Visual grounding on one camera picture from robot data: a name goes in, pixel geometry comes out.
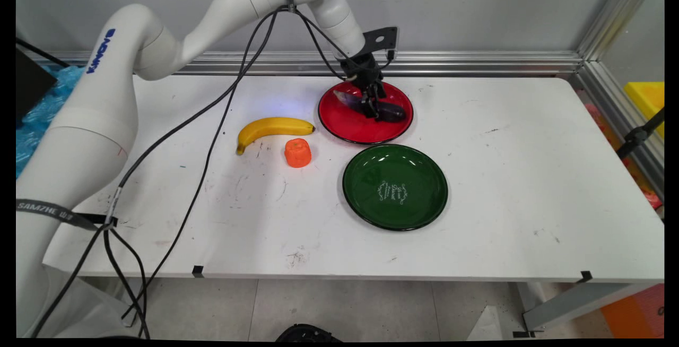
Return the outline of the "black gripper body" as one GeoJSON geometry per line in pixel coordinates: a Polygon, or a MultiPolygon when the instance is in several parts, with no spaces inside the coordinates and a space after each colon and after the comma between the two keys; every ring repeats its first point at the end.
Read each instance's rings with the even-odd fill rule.
{"type": "Polygon", "coordinates": [[[372,53],[357,55],[339,60],[342,71],[350,83],[361,91],[383,90],[384,78],[381,66],[376,62],[372,53]]]}

